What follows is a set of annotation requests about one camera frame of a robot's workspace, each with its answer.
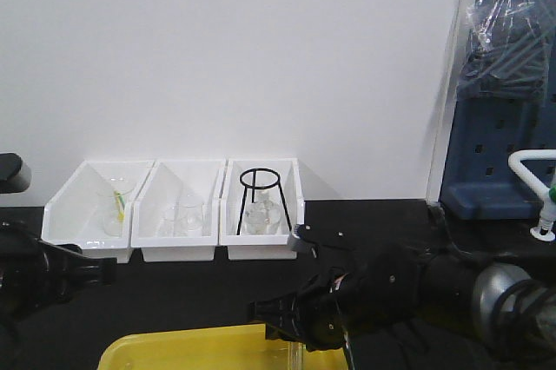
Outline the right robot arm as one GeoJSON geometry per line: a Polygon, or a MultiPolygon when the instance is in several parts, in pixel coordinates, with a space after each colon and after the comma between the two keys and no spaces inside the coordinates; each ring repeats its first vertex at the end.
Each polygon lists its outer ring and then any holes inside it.
{"type": "Polygon", "coordinates": [[[294,292],[249,305],[248,317],[270,340],[309,351],[341,349],[355,364],[352,341],[415,320],[478,341],[501,361],[542,362],[555,356],[555,290],[524,268],[458,248],[443,209],[428,220],[436,246],[390,241],[371,248],[344,229],[299,224],[288,245],[316,262],[315,275],[294,292]]]}

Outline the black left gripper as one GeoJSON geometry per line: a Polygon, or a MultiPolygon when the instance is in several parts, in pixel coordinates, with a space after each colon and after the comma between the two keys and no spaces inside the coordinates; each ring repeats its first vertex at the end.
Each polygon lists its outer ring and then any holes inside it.
{"type": "Polygon", "coordinates": [[[90,289],[116,282],[115,258],[90,258],[73,244],[56,245],[1,209],[1,342],[18,344],[17,323],[90,289]]]}

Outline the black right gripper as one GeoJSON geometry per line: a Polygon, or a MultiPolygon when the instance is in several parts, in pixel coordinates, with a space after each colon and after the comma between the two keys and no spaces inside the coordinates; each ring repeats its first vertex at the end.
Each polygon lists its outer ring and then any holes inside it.
{"type": "Polygon", "coordinates": [[[326,236],[305,224],[295,226],[290,243],[312,255],[318,272],[295,294],[248,304],[248,324],[262,324],[266,340],[328,350],[416,314],[425,264],[418,251],[387,243],[364,253],[345,233],[326,236]]]}

